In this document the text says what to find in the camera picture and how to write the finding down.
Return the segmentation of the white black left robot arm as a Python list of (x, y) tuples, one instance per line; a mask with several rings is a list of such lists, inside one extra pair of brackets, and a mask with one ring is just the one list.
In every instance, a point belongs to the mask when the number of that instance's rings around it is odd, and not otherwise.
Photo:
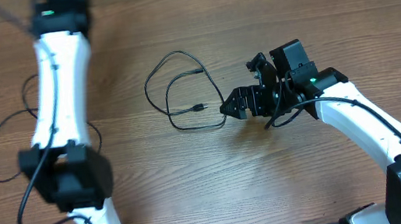
[(63, 222), (121, 224), (111, 163), (92, 147), (88, 131), (90, 0), (31, 1), (34, 13), (22, 29), (32, 36), (37, 57), (38, 113), (31, 148), (18, 156), (30, 182), (17, 224), (23, 224), (32, 190), (66, 214)]

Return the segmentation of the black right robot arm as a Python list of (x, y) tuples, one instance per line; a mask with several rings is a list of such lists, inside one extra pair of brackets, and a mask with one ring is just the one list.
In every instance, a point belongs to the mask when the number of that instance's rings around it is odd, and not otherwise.
[(308, 59), (302, 43), (292, 40), (246, 62), (257, 85), (235, 88), (220, 106), (223, 115), (243, 120), (250, 113), (267, 117), (267, 128), (290, 114), (307, 111), (341, 131), (386, 174), (385, 201), (357, 208), (334, 224), (401, 224), (401, 122), (380, 109), (332, 67), (322, 71)]

